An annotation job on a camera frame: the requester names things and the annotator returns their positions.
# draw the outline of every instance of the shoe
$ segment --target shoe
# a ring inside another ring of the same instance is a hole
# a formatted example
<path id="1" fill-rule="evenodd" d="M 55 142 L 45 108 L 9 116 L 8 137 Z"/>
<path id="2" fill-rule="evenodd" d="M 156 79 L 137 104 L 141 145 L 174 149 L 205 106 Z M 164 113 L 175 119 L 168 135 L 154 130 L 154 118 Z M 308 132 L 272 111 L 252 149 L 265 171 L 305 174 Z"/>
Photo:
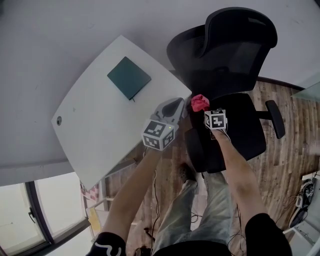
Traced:
<path id="1" fill-rule="evenodd" d="M 178 173 L 183 183 L 185 183 L 187 180 L 197 181 L 194 172 L 185 162 L 179 166 Z"/>

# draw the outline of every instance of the window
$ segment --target window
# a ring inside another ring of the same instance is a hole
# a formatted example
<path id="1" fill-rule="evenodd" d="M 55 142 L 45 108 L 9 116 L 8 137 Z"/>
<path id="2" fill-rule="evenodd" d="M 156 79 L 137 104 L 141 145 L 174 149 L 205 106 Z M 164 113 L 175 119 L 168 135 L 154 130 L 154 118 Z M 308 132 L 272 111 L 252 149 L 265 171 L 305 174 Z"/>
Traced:
<path id="1" fill-rule="evenodd" d="M 89 227 L 87 227 L 73 239 L 52 251 L 48 256 L 86 255 L 91 249 L 91 240 L 92 236 Z"/>
<path id="2" fill-rule="evenodd" d="M 34 183 L 53 238 L 85 218 L 80 181 L 75 172 L 39 179 Z"/>
<path id="3" fill-rule="evenodd" d="M 0 186 L 0 205 L 0 245 L 7 255 L 15 255 L 45 241 L 30 213 L 24 184 Z"/>

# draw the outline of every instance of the chair backrest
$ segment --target chair backrest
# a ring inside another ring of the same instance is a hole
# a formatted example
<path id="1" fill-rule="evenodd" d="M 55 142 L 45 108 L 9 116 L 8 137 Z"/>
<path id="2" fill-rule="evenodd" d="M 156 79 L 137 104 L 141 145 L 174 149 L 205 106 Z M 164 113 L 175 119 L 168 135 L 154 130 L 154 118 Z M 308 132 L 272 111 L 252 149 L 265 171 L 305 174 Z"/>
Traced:
<path id="1" fill-rule="evenodd" d="M 251 91 L 277 31 L 265 15 L 248 8 L 218 10 L 205 25 L 171 40 L 168 57 L 193 94 L 209 100 Z"/>

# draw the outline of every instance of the pink cloth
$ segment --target pink cloth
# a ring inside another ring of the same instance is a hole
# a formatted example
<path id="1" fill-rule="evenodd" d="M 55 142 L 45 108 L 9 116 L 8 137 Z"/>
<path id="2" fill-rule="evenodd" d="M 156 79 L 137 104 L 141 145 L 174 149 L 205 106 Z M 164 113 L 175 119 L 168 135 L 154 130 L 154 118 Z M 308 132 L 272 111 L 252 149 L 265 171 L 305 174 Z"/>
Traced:
<path id="1" fill-rule="evenodd" d="M 96 203 L 99 201 L 99 184 L 95 185 L 92 189 L 90 189 L 88 191 L 85 188 L 85 186 L 80 182 L 80 189 L 81 189 L 82 195 L 86 199 L 92 200 L 92 201 L 94 201 Z"/>
<path id="2" fill-rule="evenodd" d="M 210 102 L 202 94 L 198 94 L 191 99 L 191 106 L 194 112 L 210 110 Z"/>

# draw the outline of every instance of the white table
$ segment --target white table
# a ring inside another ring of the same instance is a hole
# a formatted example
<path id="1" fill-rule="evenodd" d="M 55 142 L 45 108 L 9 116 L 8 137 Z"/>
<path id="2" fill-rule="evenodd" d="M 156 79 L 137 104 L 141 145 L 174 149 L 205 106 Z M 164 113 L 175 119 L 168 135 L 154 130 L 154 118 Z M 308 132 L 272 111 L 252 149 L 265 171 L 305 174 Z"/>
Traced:
<path id="1" fill-rule="evenodd" d="M 107 77 L 124 57 L 151 77 L 134 97 L 135 102 Z M 119 36 L 83 72 L 51 122 L 72 168 L 88 190 L 141 141 L 143 124 L 160 103 L 175 97 L 186 99 L 190 94 L 160 63 Z"/>

